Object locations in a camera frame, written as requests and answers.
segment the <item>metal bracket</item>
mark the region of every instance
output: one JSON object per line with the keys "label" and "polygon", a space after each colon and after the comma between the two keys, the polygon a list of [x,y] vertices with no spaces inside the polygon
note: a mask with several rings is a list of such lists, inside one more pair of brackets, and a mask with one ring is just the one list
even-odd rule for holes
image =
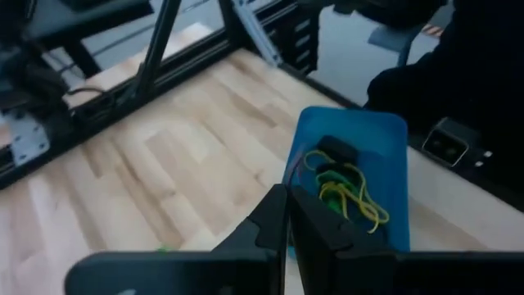
{"label": "metal bracket", "polygon": [[249,8],[249,2],[247,0],[231,1],[233,2],[233,9],[237,13],[240,22],[244,25],[246,32],[253,40],[256,48],[260,51],[260,55],[262,55],[271,66],[279,66],[282,64],[280,53],[265,33],[255,13]]}
{"label": "metal bracket", "polygon": [[4,115],[11,133],[15,166],[21,166],[49,149],[46,131],[28,112],[12,110]]}

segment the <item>wooden tabletop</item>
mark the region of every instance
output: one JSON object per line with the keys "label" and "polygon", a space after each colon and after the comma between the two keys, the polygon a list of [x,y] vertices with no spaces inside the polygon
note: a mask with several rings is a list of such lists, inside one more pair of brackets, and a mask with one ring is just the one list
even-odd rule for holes
{"label": "wooden tabletop", "polygon": [[[169,53],[209,32],[189,27]],[[110,88],[140,58],[87,83]],[[337,107],[240,50],[1,191],[0,294],[59,294],[77,260],[106,249],[210,250],[281,181],[312,105]],[[524,249],[524,215],[408,154],[413,250]],[[287,273],[287,293],[300,294],[294,261]]]}

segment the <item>robotic arm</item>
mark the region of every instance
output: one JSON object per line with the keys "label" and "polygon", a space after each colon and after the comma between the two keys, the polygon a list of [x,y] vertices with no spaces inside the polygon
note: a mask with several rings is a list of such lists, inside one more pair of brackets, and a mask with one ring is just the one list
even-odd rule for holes
{"label": "robotic arm", "polygon": [[94,254],[70,270],[65,294],[283,294],[288,221],[306,295],[524,289],[522,253],[397,252],[302,188],[276,184],[213,251]]}

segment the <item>metal plate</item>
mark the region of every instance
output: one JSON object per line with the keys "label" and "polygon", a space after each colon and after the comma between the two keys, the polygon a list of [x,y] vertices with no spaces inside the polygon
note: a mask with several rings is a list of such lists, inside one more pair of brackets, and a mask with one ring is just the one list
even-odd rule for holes
{"label": "metal plate", "polygon": [[46,131],[29,113],[9,111],[4,115],[11,133],[11,152],[15,166],[20,166],[49,149]]}

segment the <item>blue plastic bin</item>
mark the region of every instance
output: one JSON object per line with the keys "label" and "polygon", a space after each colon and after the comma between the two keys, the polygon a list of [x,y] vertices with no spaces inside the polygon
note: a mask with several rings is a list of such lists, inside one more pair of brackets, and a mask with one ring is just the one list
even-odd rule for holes
{"label": "blue plastic bin", "polygon": [[[308,107],[300,114],[286,172],[305,152],[314,150],[324,135],[335,136],[359,150],[357,166],[368,181],[368,191],[390,214],[385,225],[389,243],[395,249],[409,251],[405,122],[388,113]],[[299,183],[296,174],[291,182]],[[300,185],[317,195],[313,172],[302,172]]]}

